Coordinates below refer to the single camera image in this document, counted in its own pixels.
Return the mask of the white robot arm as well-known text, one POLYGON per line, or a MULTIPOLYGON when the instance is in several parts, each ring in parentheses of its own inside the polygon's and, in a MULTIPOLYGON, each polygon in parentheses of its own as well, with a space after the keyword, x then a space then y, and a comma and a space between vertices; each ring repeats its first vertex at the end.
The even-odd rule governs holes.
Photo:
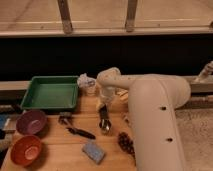
POLYGON ((116 88, 128 91, 137 171, 188 171, 175 110, 193 92, 213 90, 213 61, 196 76, 123 75, 116 67, 97 75, 99 101, 112 101, 116 88))

